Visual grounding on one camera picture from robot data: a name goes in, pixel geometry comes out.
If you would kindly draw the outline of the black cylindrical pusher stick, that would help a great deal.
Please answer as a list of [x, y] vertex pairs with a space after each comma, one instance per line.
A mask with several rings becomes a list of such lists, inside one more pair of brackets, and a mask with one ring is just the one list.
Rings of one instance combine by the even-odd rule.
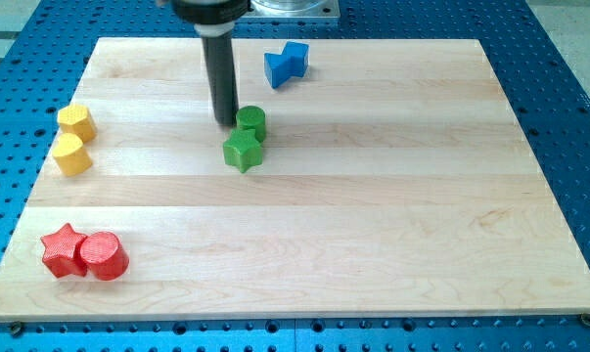
[[221, 126], [234, 126], [239, 109], [232, 35], [202, 38], [212, 109]]

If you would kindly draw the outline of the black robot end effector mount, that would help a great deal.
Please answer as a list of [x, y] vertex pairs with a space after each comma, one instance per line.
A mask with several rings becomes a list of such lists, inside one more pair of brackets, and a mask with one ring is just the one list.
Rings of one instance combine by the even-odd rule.
[[171, 0], [174, 14], [193, 25], [200, 37], [230, 33], [250, 8], [250, 0]]

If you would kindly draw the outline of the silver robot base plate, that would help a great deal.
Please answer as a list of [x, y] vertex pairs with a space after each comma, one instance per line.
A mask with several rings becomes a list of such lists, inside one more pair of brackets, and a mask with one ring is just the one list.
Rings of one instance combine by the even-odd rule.
[[251, 0], [245, 19], [321, 19], [340, 17], [339, 0]]

